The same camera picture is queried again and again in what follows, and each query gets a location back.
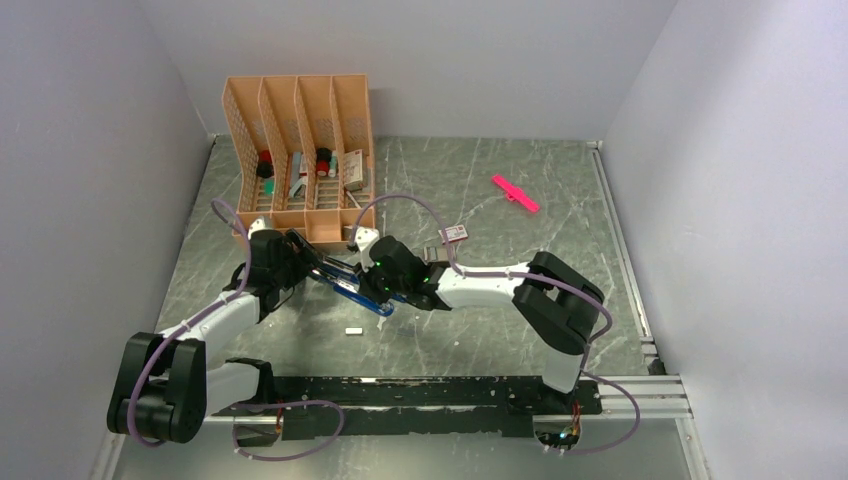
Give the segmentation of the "blue stapler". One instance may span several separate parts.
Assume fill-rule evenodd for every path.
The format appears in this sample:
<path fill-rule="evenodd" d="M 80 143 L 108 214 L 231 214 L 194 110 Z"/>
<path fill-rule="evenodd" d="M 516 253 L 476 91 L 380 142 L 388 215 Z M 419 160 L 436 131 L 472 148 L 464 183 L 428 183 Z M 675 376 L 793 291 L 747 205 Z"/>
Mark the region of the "blue stapler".
<path fill-rule="evenodd" d="M 391 302 L 379 304 L 374 300 L 370 300 L 358 292 L 358 284 L 345 276 L 335 276 L 322 270 L 313 269 L 309 276 L 320 283 L 329 285 L 333 291 L 347 300 L 376 313 L 381 317 L 389 317 L 394 312 L 394 305 Z"/>
<path fill-rule="evenodd" d="M 339 281 L 352 284 L 358 283 L 354 266 L 325 255 L 322 252 L 315 254 L 310 276 L 315 280 L 326 280 L 331 283 Z"/>

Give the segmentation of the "red white staple box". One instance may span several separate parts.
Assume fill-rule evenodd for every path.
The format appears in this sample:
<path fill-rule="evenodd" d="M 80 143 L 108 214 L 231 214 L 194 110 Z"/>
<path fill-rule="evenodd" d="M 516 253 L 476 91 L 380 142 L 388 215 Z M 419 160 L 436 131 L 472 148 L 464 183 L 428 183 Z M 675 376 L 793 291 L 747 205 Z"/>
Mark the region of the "red white staple box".
<path fill-rule="evenodd" d="M 443 246 L 454 245 L 463 242 L 469 238 L 466 227 L 462 224 L 453 225 L 444 229 L 438 229 L 437 233 L 440 236 Z"/>

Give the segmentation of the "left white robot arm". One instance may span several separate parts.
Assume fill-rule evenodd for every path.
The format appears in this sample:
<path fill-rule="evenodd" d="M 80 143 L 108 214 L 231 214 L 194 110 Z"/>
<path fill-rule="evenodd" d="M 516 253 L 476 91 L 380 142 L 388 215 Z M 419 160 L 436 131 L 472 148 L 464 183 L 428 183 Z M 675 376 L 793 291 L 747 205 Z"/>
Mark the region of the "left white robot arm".
<path fill-rule="evenodd" d="M 146 446 L 186 443 L 205 417 L 234 403 L 261 416 L 273 409 L 277 388 L 269 363 L 209 360 L 243 331 L 284 303 L 322 261 L 298 231 L 250 234 L 248 259 L 219 296 L 200 312 L 160 333 L 139 332 L 126 343 L 106 414 L 110 432 Z"/>

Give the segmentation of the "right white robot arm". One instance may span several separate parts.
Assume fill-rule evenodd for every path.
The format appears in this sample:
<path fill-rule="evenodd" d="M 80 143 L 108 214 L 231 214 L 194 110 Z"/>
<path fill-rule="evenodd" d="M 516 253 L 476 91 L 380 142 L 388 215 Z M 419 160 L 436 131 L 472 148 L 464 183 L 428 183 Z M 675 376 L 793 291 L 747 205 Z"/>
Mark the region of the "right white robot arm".
<path fill-rule="evenodd" d="M 505 267 L 452 267 L 426 262 L 392 236 L 358 235 L 358 291 L 383 304 L 401 300 L 419 310 L 470 307 L 513 309 L 547 347 L 539 398 L 562 414 L 578 399 L 576 384 L 599 316 L 606 314 L 601 289 L 550 252 Z"/>

